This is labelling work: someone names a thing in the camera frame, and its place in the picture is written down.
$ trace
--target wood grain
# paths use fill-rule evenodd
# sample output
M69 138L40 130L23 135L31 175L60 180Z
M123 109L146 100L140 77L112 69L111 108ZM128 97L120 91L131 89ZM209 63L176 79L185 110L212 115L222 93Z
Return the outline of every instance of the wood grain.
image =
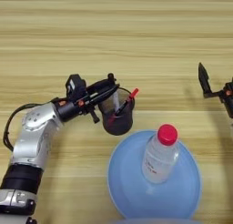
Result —
M113 72L123 87L140 89L130 132L172 123L196 157L203 195L194 219L233 223L230 122L198 83L199 61L213 90L232 77L232 15L233 0L0 0L0 134L16 107L63 96L70 74L91 84ZM126 136L108 135L91 117L66 124L39 191L40 223L122 219L108 196L106 167ZM9 157L1 147L1 176Z

